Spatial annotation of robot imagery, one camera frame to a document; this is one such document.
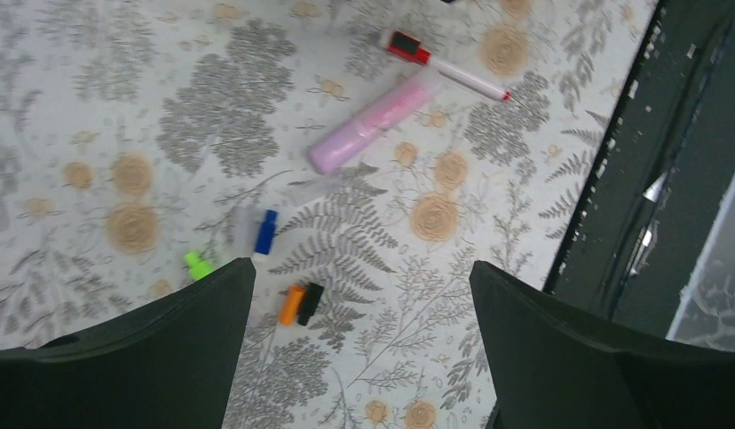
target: orange marker cap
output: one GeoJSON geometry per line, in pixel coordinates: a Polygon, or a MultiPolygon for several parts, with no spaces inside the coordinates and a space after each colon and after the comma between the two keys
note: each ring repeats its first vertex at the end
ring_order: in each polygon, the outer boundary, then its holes
{"type": "Polygon", "coordinates": [[[286,302],[283,303],[281,314],[278,316],[278,322],[285,326],[294,323],[296,315],[299,313],[299,305],[304,299],[304,292],[305,289],[301,286],[294,285],[289,288],[286,302]]]}

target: floral tablecloth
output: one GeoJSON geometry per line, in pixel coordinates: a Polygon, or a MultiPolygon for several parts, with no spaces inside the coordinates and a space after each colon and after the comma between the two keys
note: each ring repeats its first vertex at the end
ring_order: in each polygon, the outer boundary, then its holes
{"type": "Polygon", "coordinates": [[[275,207],[225,425],[482,425],[471,264],[540,287],[653,2],[224,1],[0,0],[0,349],[189,284],[191,250],[247,256],[237,214],[275,207]],[[391,22],[514,102],[450,83],[287,204],[307,149],[417,70],[376,47],[391,22]],[[276,327],[307,280],[318,315],[276,327]]]}

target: dark metal frame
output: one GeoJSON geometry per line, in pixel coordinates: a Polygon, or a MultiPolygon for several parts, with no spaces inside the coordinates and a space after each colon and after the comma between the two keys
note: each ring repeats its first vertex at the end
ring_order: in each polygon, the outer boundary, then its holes
{"type": "Polygon", "coordinates": [[[661,0],[640,46],[544,292],[662,337],[735,172],[735,0],[661,0]]]}

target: pink cylinder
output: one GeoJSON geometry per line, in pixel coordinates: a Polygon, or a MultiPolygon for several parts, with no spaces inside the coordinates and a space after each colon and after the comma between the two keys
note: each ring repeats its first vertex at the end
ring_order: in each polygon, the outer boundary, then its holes
{"type": "Polygon", "coordinates": [[[444,78],[438,71],[422,69],[313,146],[309,150],[310,161],[321,174],[334,172],[433,99],[443,85],[444,78]]]}

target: fern leaf print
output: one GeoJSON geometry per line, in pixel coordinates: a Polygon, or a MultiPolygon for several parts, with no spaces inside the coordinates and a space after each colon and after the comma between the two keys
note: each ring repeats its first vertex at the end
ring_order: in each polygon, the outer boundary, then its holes
{"type": "Polygon", "coordinates": [[[341,189],[324,202],[302,208],[281,228],[279,234],[296,229],[314,234],[269,270],[271,274],[304,272],[303,277],[326,286],[320,317],[310,329],[320,331],[319,338],[336,351],[344,345],[344,334],[354,330],[353,322],[365,316],[358,306],[374,302],[372,292],[382,289],[370,273],[393,273],[380,249],[396,248],[399,243],[384,229],[373,204],[386,190],[365,180],[375,172],[375,167],[364,163],[343,169],[341,189]]]}
{"type": "Polygon", "coordinates": [[[584,149],[580,155],[578,153],[571,154],[568,159],[562,161],[560,166],[544,180],[545,183],[553,183],[557,181],[563,182],[569,178],[572,179],[572,184],[569,184],[568,188],[563,190],[549,207],[538,213],[538,217],[542,219],[560,220],[563,222],[562,225],[554,230],[547,231],[545,237],[549,240],[561,240],[564,232],[567,231],[568,218],[572,215],[573,209],[578,203],[581,190],[583,189],[583,183],[591,172],[596,151],[604,137],[604,129],[610,121],[606,116],[595,112],[586,111],[586,114],[596,122],[598,125],[597,128],[591,130],[563,130],[562,135],[578,139],[585,143],[588,148],[584,149]]]}

